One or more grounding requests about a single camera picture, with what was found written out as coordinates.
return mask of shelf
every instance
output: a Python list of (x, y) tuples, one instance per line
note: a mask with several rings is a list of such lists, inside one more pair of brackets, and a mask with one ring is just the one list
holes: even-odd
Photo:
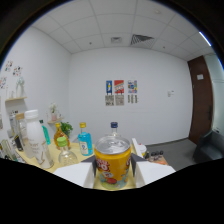
[(58, 119), (55, 120), (55, 121), (48, 121), (47, 123), (48, 123), (48, 124), (54, 124), (54, 123), (57, 123), (57, 122), (61, 121), (62, 119), (64, 119), (64, 118), (63, 118), (63, 117), (60, 117), (60, 118), (58, 118)]
[(13, 100), (22, 100), (22, 99), (25, 99), (25, 98), (27, 98), (27, 97), (11, 98), (11, 99), (7, 99), (7, 100), (5, 100), (5, 102), (13, 101)]

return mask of bottle cap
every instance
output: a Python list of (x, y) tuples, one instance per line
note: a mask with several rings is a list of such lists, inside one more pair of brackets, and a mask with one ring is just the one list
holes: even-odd
[(24, 119), (24, 113), (16, 114), (16, 120)]
[(38, 110), (29, 110), (24, 113), (25, 119), (33, 119), (39, 116)]
[(117, 122), (111, 122), (110, 125), (111, 125), (111, 128), (117, 128), (118, 127)]
[(86, 127), (86, 122), (81, 122), (80, 123), (80, 128), (85, 128)]
[(57, 142), (59, 147), (64, 147), (68, 145), (67, 139), (64, 136), (57, 138)]
[(59, 127), (61, 127), (61, 124), (60, 123), (55, 123), (55, 126), (56, 126), (56, 128), (59, 128)]

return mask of door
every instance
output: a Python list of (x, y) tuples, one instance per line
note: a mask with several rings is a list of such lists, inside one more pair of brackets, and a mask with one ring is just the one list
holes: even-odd
[(200, 135), (211, 130), (213, 115), (212, 83), (203, 56), (189, 61), (188, 66), (193, 89), (193, 113), (189, 139), (197, 144)]

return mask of air vent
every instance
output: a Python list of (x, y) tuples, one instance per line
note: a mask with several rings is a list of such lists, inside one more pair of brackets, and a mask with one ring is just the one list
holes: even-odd
[(153, 37), (147, 37), (147, 36), (134, 34), (131, 39), (131, 46), (151, 49), (154, 42), (155, 42), (155, 38)]
[(111, 43), (121, 43), (121, 37), (111, 37)]

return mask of yellow can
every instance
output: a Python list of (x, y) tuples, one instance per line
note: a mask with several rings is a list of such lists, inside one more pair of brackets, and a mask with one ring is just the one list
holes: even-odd
[(127, 139), (106, 136), (94, 148), (100, 182), (109, 190), (121, 189), (128, 182), (131, 148)]

